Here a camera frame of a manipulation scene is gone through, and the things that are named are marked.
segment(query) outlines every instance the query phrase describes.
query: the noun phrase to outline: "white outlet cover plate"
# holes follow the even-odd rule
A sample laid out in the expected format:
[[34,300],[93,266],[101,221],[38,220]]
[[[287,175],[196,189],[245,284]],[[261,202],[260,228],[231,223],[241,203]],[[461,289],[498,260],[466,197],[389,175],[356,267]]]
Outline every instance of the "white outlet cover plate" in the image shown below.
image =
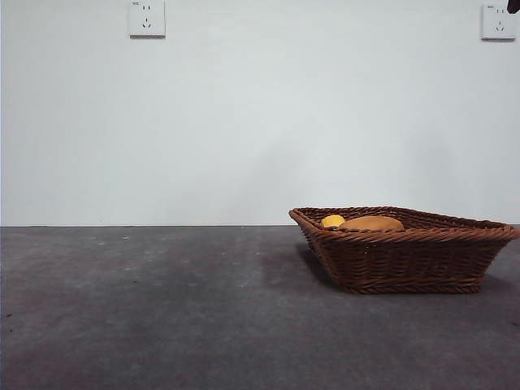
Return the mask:
[[128,33],[132,38],[164,38],[164,0],[134,1],[128,4]]
[[507,11],[506,4],[482,5],[482,39],[516,38],[516,18]]

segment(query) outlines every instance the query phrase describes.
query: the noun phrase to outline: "concrete floor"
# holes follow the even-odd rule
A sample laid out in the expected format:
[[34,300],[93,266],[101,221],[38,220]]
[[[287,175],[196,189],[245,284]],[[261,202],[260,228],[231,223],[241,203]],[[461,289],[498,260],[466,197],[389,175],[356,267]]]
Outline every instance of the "concrete floor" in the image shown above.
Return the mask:
[[297,227],[2,230],[2,388],[516,389],[520,240],[474,295],[351,295]]

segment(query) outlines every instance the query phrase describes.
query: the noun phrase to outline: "wicker basket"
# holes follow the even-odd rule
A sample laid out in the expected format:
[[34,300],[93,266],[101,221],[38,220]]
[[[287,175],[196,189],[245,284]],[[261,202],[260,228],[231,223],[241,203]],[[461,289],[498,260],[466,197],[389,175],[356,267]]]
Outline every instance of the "wicker basket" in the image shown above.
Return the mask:
[[[320,227],[331,214],[385,215],[399,219],[405,230]],[[504,223],[397,207],[301,208],[289,215],[327,273],[351,293],[476,293],[491,261],[519,237]]]

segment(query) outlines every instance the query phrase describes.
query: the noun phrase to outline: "basket rim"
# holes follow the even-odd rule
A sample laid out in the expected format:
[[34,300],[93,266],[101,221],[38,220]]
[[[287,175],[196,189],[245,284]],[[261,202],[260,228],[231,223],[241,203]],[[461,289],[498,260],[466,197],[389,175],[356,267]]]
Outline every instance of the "basket rim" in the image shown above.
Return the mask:
[[[358,230],[339,227],[321,227],[319,223],[306,215],[306,211],[320,210],[337,212],[341,210],[377,209],[387,211],[401,211],[420,213],[424,216],[445,218],[465,224],[492,223],[497,227],[432,227],[409,228],[405,230]],[[363,241],[363,242],[401,242],[401,241],[510,241],[520,237],[520,231],[506,223],[489,220],[465,219],[443,214],[434,214],[426,211],[412,210],[394,206],[368,207],[298,207],[289,211],[289,215],[301,228],[311,230],[317,238],[334,241]]]

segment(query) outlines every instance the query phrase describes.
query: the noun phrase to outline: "bread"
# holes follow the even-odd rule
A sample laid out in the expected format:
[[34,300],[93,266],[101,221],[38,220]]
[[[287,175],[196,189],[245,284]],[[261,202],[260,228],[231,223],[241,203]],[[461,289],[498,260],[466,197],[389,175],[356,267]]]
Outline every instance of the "bread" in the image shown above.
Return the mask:
[[357,230],[405,230],[401,221],[378,215],[349,219],[342,223],[340,228]]
[[324,219],[322,219],[321,225],[322,228],[331,228],[331,227],[338,227],[345,221],[345,218],[343,218],[341,215],[328,215]]

